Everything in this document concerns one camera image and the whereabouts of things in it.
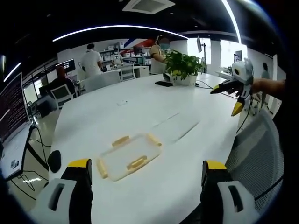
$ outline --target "air conditioning vent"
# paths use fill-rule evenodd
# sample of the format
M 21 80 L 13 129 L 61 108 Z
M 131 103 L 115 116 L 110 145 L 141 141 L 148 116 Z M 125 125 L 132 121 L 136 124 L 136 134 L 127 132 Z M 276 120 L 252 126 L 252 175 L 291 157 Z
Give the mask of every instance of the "air conditioning vent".
M 168 0 L 131 0 L 123 11 L 153 15 L 174 5 L 175 3 Z

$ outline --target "face mask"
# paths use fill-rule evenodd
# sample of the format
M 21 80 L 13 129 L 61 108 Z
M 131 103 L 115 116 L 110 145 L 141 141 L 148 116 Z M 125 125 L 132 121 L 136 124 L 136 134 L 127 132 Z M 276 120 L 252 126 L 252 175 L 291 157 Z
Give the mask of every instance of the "face mask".
M 167 49 L 169 49 L 169 47 L 170 47 L 170 44 L 169 44 L 169 43 L 161 43 L 161 44 L 160 44 L 160 48 L 161 48 L 162 50 L 167 50 Z

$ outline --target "computer mouse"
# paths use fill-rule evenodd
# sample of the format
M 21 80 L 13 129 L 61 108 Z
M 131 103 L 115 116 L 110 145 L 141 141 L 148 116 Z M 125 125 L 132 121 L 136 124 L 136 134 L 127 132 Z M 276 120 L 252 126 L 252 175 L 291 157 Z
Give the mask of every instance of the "computer mouse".
M 58 150 L 53 151 L 48 157 L 48 165 L 53 173 L 57 173 L 61 168 L 61 154 Z

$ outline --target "green leaves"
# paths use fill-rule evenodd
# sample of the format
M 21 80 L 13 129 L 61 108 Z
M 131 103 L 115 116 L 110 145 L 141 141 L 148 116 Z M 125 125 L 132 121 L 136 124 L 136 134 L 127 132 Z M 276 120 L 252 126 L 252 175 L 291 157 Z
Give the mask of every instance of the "green leaves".
M 181 76 L 181 80 L 187 76 L 197 76 L 197 72 L 201 70 L 202 65 L 196 56 L 188 56 L 176 50 L 166 53 L 166 70 L 173 76 Z

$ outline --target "white flower pot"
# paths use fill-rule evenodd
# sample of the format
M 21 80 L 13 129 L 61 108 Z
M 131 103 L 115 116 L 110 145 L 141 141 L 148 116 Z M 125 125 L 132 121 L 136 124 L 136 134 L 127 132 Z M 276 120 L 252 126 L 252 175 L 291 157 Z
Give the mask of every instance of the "white flower pot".
M 174 86 L 195 86 L 196 76 L 187 76 L 184 80 L 181 80 L 181 76 L 171 76 L 171 82 Z

